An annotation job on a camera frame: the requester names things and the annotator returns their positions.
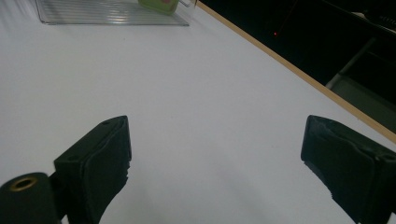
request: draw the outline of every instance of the table surface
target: table surface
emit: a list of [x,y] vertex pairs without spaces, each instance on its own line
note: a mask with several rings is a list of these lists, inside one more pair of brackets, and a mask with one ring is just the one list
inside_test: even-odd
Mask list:
[[190,27],[51,26],[5,0],[0,71],[0,183],[128,116],[130,178],[101,223],[353,223],[300,159],[307,116],[396,149],[200,8]]

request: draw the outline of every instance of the green object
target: green object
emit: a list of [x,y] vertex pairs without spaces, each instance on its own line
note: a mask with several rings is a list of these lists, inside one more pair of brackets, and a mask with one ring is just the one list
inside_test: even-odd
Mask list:
[[139,0],[139,4],[142,7],[172,15],[176,11],[178,0]]

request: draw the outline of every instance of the white table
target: white table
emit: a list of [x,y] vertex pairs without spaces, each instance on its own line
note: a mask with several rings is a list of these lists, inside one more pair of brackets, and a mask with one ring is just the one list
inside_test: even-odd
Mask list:
[[127,115],[130,179],[101,223],[353,223],[300,160],[310,114],[396,149],[200,8],[190,27],[49,26],[0,2],[0,183]]

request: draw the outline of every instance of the white surface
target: white surface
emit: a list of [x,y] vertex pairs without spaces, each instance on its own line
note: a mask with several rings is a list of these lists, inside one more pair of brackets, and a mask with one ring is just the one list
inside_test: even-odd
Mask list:
[[101,223],[353,223],[300,160],[306,117],[396,148],[200,8],[190,27],[48,26],[0,4],[0,183],[127,115],[130,179]]

